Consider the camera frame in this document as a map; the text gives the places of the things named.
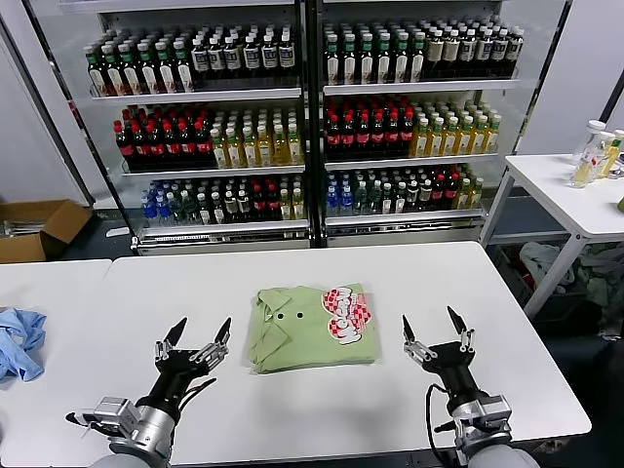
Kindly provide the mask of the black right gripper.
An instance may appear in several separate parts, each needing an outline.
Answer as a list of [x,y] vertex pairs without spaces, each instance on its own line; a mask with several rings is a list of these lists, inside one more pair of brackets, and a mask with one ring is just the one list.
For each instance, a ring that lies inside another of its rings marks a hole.
[[448,393],[448,406],[461,406],[481,397],[481,389],[469,370],[475,357],[475,330],[468,328],[451,306],[447,307],[447,311],[460,342],[447,342],[429,348],[416,339],[408,318],[403,315],[403,349],[425,371],[440,377]]

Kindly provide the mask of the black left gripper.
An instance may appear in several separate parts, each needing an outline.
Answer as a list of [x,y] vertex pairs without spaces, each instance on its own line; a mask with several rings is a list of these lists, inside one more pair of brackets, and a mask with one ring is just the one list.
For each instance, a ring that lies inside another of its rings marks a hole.
[[136,401],[136,408],[160,410],[170,417],[180,417],[182,400],[190,392],[191,383],[209,373],[228,354],[232,318],[228,317],[214,341],[199,351],[173,351],[185,329],[187,318],[175,324],[162,340],[155,342],[155,367],[159,376],[149,393]]

